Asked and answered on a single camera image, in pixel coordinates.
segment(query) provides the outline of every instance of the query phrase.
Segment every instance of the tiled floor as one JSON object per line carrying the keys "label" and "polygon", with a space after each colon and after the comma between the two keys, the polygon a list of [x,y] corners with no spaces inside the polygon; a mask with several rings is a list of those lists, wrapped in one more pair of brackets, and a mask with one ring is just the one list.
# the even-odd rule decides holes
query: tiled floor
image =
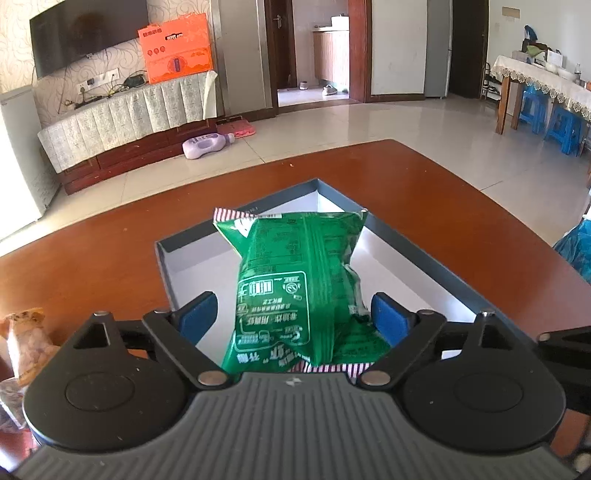
{"label": "tiled floor", "polygon": [[348,93],[335,93],[334,95],[322,96],[322,87],[310,87],[307,90],[299,88],[288,88],[277,91],[279,106],[299,105],[300,103],[323,102],[325,100],[348,99]]}
{"label": "tiled floor", "polygon": [[509,210],[549,244],[580,220],[589,157],[566,157],[523,126],[495,134],[495,110],[478,100],[342,105],[255,124],[257,133],[199,160],[175,157],[71,196],[60,192],[44,218],[0,242],[0,255],[124,203],[252,165],[393,138],[448,168]]}

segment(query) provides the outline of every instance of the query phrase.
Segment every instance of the plastic stool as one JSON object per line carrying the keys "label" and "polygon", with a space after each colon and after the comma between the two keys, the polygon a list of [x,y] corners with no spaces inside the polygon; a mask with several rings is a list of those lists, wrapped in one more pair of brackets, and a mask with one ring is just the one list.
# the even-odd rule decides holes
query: plastic stool
{"label": "plastic stool", "polygon": [[581,128],[582,118],[580,116],[557,106],[552,112],[544,140],[554,138],[562,145],[561,152],[563,154],[570,155],[575,152],[578,155]]}
{"label": "plastic stool", "polygon": [[546,103],[548,100],[542,90],[536,90],[533,85],[527,87],[523,92],[523,108],[519,114],[519,120],[531,125],[535,135],[544,129],[546,120]]}

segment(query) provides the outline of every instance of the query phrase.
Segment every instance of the snack package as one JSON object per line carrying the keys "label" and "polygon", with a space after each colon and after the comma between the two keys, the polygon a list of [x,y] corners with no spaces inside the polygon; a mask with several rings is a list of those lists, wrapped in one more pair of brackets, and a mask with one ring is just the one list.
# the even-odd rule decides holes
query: snack package
{"label": "snack package", "polygon": [[44,318],[43,309],[31,309],[4,319],[3,336],[20,387],[31,383],[59,348],[43,330]]}
{"label": "snack package", "polygon": [[25,414],[22,412],[22,399],[24,397],[25,388],[21,388],[16,378],[8,378],[0,382],[0,413],[3,416],[8,416],[12,426],[6,423],[10,432],[18,431],[27,426]]}
{"label": "snack package", "polygon": [[242,258],[227,372],[371,363],[388,351],[349,265],[366,217],[216,209],[215,226]]}

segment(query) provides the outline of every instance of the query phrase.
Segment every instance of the television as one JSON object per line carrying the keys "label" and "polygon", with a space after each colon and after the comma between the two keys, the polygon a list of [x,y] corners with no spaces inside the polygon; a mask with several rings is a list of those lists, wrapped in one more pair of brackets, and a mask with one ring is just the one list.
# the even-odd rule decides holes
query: television
{"label": "television", "polygon": [[138,37],[146,0],[64,0],[30,20],[37,78]]}

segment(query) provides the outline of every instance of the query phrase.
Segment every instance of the bottle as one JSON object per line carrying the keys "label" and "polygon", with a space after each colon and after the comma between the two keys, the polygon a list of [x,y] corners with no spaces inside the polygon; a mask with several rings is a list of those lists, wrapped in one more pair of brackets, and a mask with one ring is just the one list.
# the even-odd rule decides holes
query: bottle
{"label": "bottle", "polygon": [[234,134],[208,134],[201,137],[189,138],[183,143],[183,152],[189,160],[199,158],[206,153],[218,152],[228,144],[236,141]]}

